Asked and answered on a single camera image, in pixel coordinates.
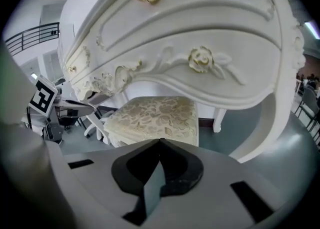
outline lace-patterned stool cushion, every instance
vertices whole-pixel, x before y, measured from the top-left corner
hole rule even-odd
[[[196,104],[184,96],[133,98],[108,118],[104,129],[128,145],[166,138],[198,146]]]

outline ceiling light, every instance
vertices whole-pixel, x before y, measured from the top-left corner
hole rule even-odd
[[[314,26],[311,24],[311,22],[305,22],[304,24],[306,27],[308,27],[309,31],[313,34],[314,38],[316,38],[317,40],[320,40],[320,37],[317,31],[315,30]]]

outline metal railing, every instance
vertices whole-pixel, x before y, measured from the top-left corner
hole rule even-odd
[[[34,45],[58,38],[59,31],[59,22],[47,23],[20,32],[7,39],[5,44],[14,56]]]

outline black slot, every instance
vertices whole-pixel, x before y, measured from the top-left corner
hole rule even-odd
[[[244,181],[230,186],[256,223],[273,214],[273,210]]]
[[[84,159],[84,160],[79,160],[75,162],[70,162],[68,163],[70,169],[76,169],[76,168],[81,168],[90,164],[93,164],[94,162],[90,159]]]

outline white vanity desk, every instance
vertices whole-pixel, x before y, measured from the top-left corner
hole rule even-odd
[[[226,110],[262,102],[256,129],[230,156],[259,155],[288,121],[304,64],[288,0],[149,1],[97,1],[63,55],[77,98],[152,81],[218,108],[216,131]]]

